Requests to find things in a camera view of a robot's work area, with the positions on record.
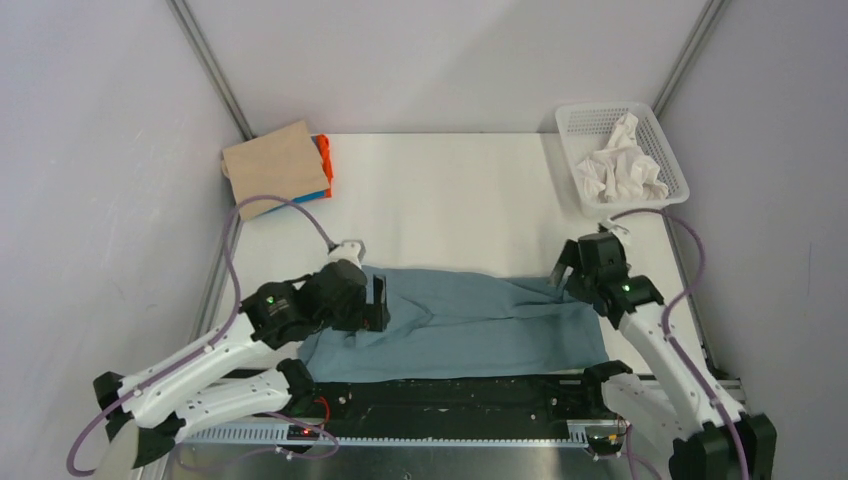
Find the plastic basket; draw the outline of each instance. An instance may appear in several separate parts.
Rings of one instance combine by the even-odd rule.
[[[630,112],[639,119],[636,141],[646,155],[659,165],[659,179],[668,185],[668,197],[662,200],[639,200],[623,203],[603,203],[586,198],[578,186],[578,163],[590,153],[603,148],[612,134],[616,120]],[[557,127],[574,186],[580,197],[580,209],[587,217],[606,217],[632,208],[663,208],[672,203],[682,203],[689,198],[689,185],[683,178],[671,146],[665,138],[651,107],[639,102],[580,103],[564,105],[556,111]]]

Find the crumpled white cloth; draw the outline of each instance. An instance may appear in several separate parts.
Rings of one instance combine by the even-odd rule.
[[[657,179],[660,166],[636,143],[638,123],[632,113],[624,114],[615,122],[607,146],[577,164],[586,198],[613,203],[668,197],[668,185]]]

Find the teal fabric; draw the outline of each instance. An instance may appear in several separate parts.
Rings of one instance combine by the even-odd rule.
[[[608,360],[597,314],[546,278],[364,270],[386,277],[389,327],[308,338],[298,353],[316,382],[529,375]]]

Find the robotic arm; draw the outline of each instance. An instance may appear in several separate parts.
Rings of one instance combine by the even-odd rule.
[[[364,254],[362,242],[348,240],[330,251],[328,263],[319,272],[262,285],[241,302],[239,315],[214,346],[212,339],[221,327],[141,372],[126,377],[107,372],[98,377],[94,390],[102,409],[133,393],[107,417],[109,439],[130,419],[135,420],[137,468],[211,426],[257,413],[297,412],[310,405],[314,385],[300,360],[285,359],[254,377],[208,386],[245,363],[325,328],[385,330],[389,321],[385,280],[374,277],[374,301],[367,304],[368,281],[360,264]],[[144,390],[136,387],[198,348],[203,348],[202,355]]]
[[[630,277],[624,247],[610,232],[569,240],[551,274],[559,284],[573,269],[566,290],[589,303],[621,332],[645,359],[665,393],[647,388],[623,362],[608,362],[584,373],[596,407],[628,419],[660,451],[673,447],[669,470],[675,479],[726,479],[739,471],[727,412],[741,438],[751,478],[770,478],[777,432],[765,415],[749,416],[704,367],[687,365],[672,348],[674,324],[663,328],[663,298],[650,279]],[[696,377],[714,392],[710,398]]]

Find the white wall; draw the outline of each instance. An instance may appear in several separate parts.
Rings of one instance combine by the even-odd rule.
[[[696,302],[777,425],[777,479],[848,471],[846,25],[844,0],[733,2],[662,119],[709,250]]]
[[[3,2],[0,478],[66,478],[91,381],[185,344],[239,141],[166,2]],[[96,466],[102,426],[78,465]]]
[[[705,0],[189,2],[257,134],[556,131],[662,88]]]

